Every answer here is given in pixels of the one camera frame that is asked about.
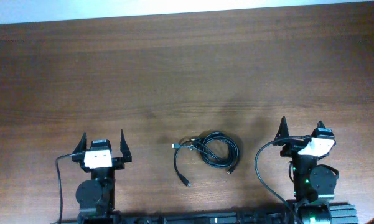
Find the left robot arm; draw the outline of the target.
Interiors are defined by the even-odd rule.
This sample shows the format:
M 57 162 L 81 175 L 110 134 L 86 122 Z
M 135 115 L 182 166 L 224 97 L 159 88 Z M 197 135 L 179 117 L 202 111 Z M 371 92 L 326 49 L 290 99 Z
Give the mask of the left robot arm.
M 121 157 L 112 156 L 108 139 L 94 140 L 87 148 L 87 137 L 83 134 L 73 151 L 72 161 L 91 174 L 75 193 L 79 204 L 78 223 L 121 223 L 121 212 L 115 210 L 115 171 L 123 170 L 132 161 L 132 155 L 120 132 Z

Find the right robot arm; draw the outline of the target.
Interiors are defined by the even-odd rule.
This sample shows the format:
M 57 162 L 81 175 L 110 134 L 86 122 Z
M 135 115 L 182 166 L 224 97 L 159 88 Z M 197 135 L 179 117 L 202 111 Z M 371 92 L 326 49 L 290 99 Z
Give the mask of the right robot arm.
M 282 147 L 280 156 L 291 159 L 288 172 L 295 199 L 285 201 L 285 222 L 331 223 L 329 202 L 335 197 L 339 171 L 317 161 L 328 156 L 336 145 L 332 130 L 319 121 L 312 134 L 291 136 L 283 116 L 273 145 Z

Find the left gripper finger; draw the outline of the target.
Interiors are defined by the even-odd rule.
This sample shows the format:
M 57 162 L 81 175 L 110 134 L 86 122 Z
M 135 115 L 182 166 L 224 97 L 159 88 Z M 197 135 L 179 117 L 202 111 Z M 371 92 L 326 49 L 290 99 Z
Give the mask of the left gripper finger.
M 81 140 L 77 144 L 76 148 L 73 150 L 72 154 L 75 155 L 83 155 L 83 153 L 86 151 L 86 142 L 87 142 L 87 135 L 86 133 L 83 133 Z
M 122 153 L 123 162 L 132 162 L 132 155 L 125 140 L 124 132 L 120 132 L 120 151 Z

